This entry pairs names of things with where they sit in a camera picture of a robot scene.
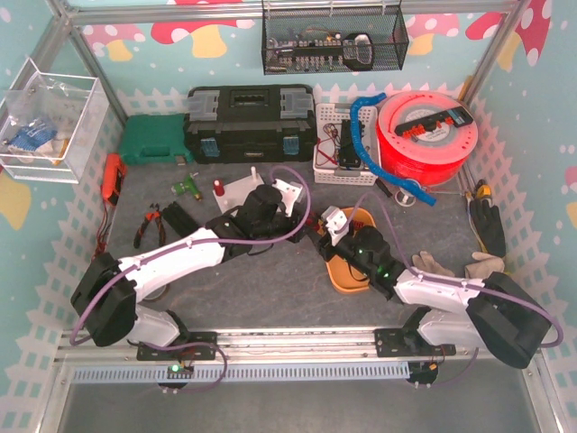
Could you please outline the white peg base plate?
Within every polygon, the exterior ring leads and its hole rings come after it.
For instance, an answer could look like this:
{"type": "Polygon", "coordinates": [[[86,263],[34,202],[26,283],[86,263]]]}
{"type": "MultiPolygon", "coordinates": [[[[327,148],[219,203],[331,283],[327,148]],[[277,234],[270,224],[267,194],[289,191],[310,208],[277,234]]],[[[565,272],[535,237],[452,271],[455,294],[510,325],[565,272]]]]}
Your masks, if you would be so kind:
{"type": "Polygon", "coordinates": [[[251,166],[251,174],[249,176],[230,183],[223,182],[223,184],[224,195],[222,197],[217,197],[215,195],[213,186],[213,195],[216,204],[222,213],[232,210],[234,207],[243,205],[248,195],[259,185],[263,184],[263,179],[256,168],[251,166]]]}

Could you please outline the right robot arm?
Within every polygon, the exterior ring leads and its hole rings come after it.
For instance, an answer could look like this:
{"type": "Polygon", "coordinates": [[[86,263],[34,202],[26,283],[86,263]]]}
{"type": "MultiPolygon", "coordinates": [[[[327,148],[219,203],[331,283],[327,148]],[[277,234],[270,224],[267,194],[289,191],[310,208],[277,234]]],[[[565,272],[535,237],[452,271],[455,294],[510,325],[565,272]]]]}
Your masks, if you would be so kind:
{"type": "Polygon", "coordinates": [[[327,262],[343,262],[349,277],[386,299],[425,309],[415,334],[430,346],[488,351],[503,364],[528,367],[552,323],[539,304],[503,272],[486,278],[441,276],[396,259],[380,231],[357,226],[339,207],[320,217],[314,244],[327,262]]]}

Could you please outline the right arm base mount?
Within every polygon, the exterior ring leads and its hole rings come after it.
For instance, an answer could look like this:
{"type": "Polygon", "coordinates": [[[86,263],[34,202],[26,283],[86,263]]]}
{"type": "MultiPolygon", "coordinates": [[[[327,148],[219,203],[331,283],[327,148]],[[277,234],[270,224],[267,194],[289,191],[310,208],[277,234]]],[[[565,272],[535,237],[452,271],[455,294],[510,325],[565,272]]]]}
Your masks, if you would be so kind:
{"type": "Polygon", "coordinates": [[[377,328],[373,331],[373,336],[379,358],[456,355],[454,345],[430,345],[414,329],[377,328]]]}

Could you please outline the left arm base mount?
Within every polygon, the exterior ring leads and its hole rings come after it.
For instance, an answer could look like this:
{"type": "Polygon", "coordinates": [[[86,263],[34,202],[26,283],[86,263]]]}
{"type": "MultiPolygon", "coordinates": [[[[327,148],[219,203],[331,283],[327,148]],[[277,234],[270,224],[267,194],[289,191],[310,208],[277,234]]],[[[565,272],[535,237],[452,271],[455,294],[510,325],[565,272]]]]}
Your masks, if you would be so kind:
{"type": "Polygon", "coordinates": [[[138,361],[212,361],[215,360],[215,347],[218,334],[215,331],[194,331],[181,334],[166,350],[158,350],[140,343],[137,348],[138,361]]]}

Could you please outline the green hose nozzle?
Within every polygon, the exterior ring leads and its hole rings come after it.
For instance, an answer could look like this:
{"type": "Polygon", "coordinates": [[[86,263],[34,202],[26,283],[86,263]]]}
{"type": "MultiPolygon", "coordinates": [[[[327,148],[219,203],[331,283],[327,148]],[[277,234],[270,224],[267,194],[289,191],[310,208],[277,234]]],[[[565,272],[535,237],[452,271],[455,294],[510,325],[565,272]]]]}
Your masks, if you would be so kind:
{"type": "Polygon", "coordinates": [[[171,186],[171,191],[177,197],[190,193],[195,200],[202,200],[202,194],[199,191],[197,184],[195,183],[192,176],[187,176],[181,182],[173,184],[171,186]]]}

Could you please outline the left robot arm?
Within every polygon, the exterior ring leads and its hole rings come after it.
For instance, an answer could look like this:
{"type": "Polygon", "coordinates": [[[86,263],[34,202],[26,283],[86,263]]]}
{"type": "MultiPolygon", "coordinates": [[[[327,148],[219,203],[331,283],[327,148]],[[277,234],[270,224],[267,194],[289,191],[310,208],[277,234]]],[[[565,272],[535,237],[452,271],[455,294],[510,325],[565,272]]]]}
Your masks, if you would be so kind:
{"type": "Polygon", "coordinates": [[[148,253],[98,256],[70,299],[78,314],[69,343],[99,347],[127,339],[161,351],[188,346],[174,313],[143,302],[161,287],[194,272],[247,255],[252,248],[298,242],[312,207],[310,188],[275,179],[259,184],[235,215],[221,215],[194,233],[148,253]]]}

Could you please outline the black ribbed rail block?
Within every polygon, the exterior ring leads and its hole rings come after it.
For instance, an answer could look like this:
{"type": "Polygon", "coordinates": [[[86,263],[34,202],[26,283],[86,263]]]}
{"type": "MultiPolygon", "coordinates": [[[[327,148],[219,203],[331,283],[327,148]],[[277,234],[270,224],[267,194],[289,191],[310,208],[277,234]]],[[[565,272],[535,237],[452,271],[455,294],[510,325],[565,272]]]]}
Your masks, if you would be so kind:
{"type": "Polygon", "coordinates": [[[163,218],[180,238],[185,238],[195,233],[200,225],[193,217],[176,201],[173,201],[161,210],[163,218]]]}

